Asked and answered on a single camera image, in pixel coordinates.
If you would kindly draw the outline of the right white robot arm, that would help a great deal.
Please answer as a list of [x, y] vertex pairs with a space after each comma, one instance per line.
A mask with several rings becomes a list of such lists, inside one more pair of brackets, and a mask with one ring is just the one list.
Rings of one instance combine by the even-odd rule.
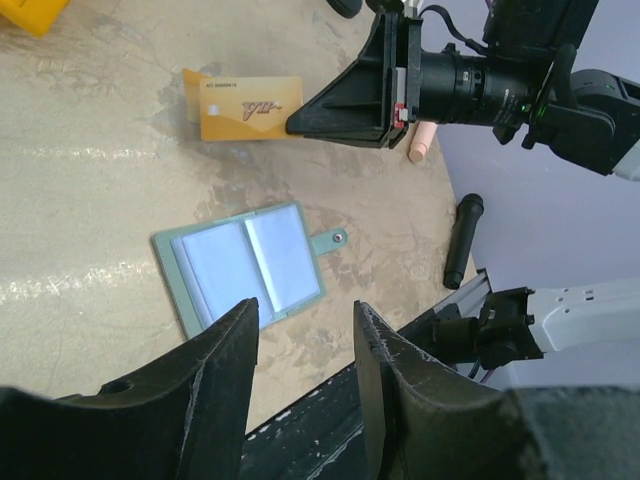
[[[374, 1], [358, 57], [287, 120], [291, 135], [393, 148], [418, 121], [492, 129], [608, 176], [639, 177], [639, 87], [602, 70], [575, 70], [593, 1], [494, 1], [481, 41], [452, 31], [439, 52], [421, 46], [425, 8]], [[493, 370], [569, 347], [635, 338], [639, 283], [490, 294], [476, 317], [439, 314], [416, 344], [445, 364]]]

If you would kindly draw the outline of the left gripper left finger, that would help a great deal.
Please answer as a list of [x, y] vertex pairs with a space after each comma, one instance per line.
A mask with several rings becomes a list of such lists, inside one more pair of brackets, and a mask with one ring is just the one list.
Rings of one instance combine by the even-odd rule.
[[2, 388], [2, 478], [237, 478], [258, 336], [246, 299], [93, 396]]

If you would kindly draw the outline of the gold VIP card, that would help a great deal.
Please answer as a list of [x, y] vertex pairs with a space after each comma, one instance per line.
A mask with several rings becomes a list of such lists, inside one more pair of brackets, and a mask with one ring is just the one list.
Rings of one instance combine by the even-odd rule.
[[200, 83], [209, 80], [206, 74], [190, 69], [182, 70], [182, 78], [185, 90], [187, 120], [193, 124], [200, 124]]
[[200, 136], [205, 142], [285, 139], [286, 122], [302, 104], [299, 77], [205, 77]]

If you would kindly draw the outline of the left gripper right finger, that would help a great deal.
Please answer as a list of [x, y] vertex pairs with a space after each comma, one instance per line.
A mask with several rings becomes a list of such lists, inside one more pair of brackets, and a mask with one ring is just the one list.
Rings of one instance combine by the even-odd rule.
[[353, 310], [374, 479], [636, 479], [639, 391], [499, 391], [439, 362], [368, 304]]

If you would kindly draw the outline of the green card holder wallet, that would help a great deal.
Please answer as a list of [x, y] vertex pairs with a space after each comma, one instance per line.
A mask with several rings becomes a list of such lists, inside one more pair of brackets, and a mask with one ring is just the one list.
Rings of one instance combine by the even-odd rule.
[[259, 326], [297, 314], [326, 294], [318, 259], [346, 245], [342, 228], [310, 234], [289, 202], [151, 238], [182, 329], [193, 338], [254, 298]]

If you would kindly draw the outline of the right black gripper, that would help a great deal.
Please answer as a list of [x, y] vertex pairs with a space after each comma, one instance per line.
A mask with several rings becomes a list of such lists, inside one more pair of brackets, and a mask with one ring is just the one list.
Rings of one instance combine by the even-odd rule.
[[286, 132], [371, 149], [394, 149], [419, 120], [515, 134], [537, 100], [540, 62], [484, 47], [463, 37], [447, 12], [440, 16], [474, 56], [452, 43], [424, 51], [421, 19], [379, 13], [356, 60], [288, 118]]

